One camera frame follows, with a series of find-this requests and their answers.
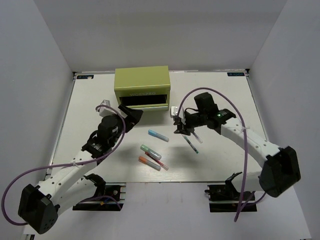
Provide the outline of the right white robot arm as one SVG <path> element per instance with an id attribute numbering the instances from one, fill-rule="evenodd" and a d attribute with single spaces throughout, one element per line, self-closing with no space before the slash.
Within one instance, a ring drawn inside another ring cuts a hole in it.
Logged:
<path id="1" fill-rule="evenodd" d="M 264 191 L 277 198 L 301 180 L 296 151 L 269 142 L 242 125 L 241 119 L 228 109 L 219 109 L 210 93 L 194 97 L 197 108 L 194 113 L 173 106 L 170 115 L 177 127 L 175 133 L 194 134 L 195 128 L 206 126 L 241 147 L 260 166 L 256 172 L 237 172 L 225 180 L 226 195 L 236 200 L 244 192 Z"/>

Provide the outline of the orange highlighter marker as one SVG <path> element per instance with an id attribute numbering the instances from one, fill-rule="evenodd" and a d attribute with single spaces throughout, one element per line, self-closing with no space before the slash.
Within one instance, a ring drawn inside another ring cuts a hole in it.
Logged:
<path id="1" fill-rule="evenodd" d="M 145 165 L 147 165 L 147 166 L 149 166 L 149 167 L 151 167 L 151 168 L 153 168 L 153 169 L 155 169 L 155 170 L 157 170 L 157 171 L 160 171 L 160 170 L 161 170 L 161 167 L 160 167 L 158 164 L 155 164 L 155 163 L 151 162 L 150 160 L 146 159 L 146 158 L 143 157 L 143 156 L 139 156 L 139 157 L 138 157 L 138 160 L 139 160 L 141 163 L 143 163 L 143 164 L 145 164 Z"/>

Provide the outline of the blue highlighter marker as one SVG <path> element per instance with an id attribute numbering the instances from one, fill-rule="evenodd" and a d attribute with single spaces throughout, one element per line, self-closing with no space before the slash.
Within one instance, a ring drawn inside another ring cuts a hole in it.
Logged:
<path id="1" fill-rule="evenodd" d="M 165 141 L 165 142 L 169 142 L 169 138 L 168 137 L 166 137 L 166 136 L 164 136 L 164 135 L 162 135 L 162 134 L 160 134 L 160 133 L 158 133 L 158 132 L 156 132 L 156 131 L 153 131 L 153 130 L 151 130 L 151 129 L 149 129 L 148 130 L 148 134 L 150 135 L 150 136 L 152 136 L 152 137 L 155 137 L 155 138 L 157 138 L 157 139 L 160 139 L 160 140 L 162 140 L 162 141 Z"/>

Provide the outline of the green metal drawer box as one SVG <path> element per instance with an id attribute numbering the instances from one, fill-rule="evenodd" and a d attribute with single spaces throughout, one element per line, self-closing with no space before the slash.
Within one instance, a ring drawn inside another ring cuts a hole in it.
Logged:
<path id="1" fill-rule="evenodd" d="M 169 67 L 117 68 L 114 93 L 118 104 L 143 111 L 167 111 L 170 105 Z"/>

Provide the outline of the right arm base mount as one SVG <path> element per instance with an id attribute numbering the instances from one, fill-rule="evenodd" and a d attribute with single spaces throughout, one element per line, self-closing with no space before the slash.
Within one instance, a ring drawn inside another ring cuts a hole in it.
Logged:
<path id="1" fill-rule="evenodd" d="M 211 184 L 204 190 L 209 199 L 209 211 L 211 213 L 236 213 L 238 209 L 240 193 L 225 184 Z"/>

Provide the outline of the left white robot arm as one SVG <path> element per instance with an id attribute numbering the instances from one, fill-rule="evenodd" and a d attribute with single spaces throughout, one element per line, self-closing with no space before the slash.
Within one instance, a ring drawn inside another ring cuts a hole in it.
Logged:
<path id="1" fill-rule="evenodd" d="M 18 215 L 38 234 L 48 232 L 63 212 L 78 203 L 106 198 L 106 182 L 90 171 L 115 151 L 144 113 L 122 104 L 118 108 L 125 117 L 117 112 L 105 115 L 69 164 L 22 190 Z"/>

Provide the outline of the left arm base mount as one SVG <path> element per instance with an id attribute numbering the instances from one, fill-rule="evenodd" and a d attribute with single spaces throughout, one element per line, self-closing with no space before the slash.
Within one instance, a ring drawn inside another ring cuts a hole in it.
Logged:
<path id="1" fill-rule="evenodd" d="M 125 183 L 106 184 L 104 191 L 96 191 L 93 197 L 72 207 L 73 211 L 120 212 L 126 198 Z"/>

